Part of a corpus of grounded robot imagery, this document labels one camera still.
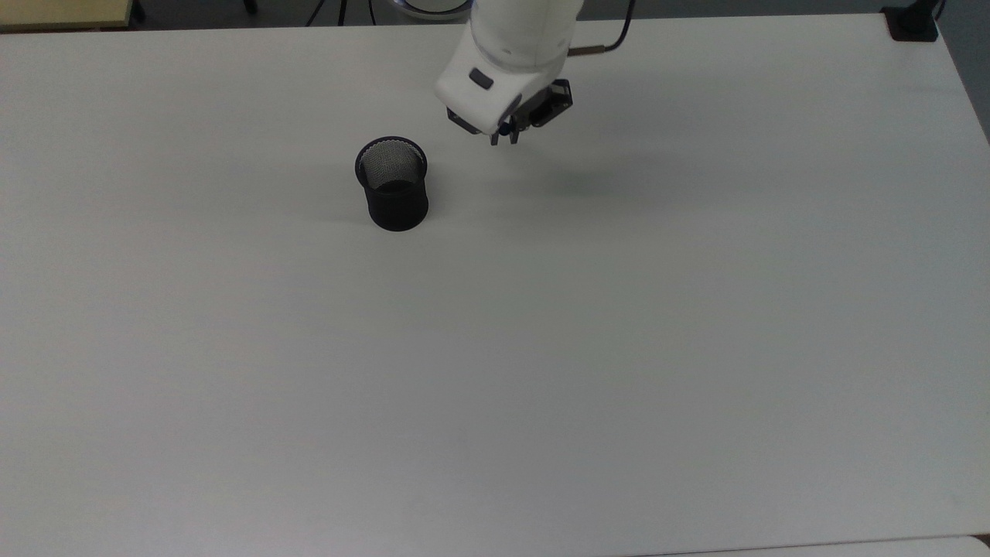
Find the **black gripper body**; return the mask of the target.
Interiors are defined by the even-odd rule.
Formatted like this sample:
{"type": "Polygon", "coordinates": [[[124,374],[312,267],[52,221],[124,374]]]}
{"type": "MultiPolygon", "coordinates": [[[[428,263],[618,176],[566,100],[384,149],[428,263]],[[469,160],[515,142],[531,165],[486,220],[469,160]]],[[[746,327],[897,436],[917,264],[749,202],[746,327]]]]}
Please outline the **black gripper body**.
{"type": "Polygon", "coordinates": [[[508,136],[508,125],[520,133],[540,128],[573,105],[566,79],[546,84],[538,77],[493,77],[477,81],[450,77],[446,81],[448,119],[473,135],[491,136],[498,129],[508,136]]]}

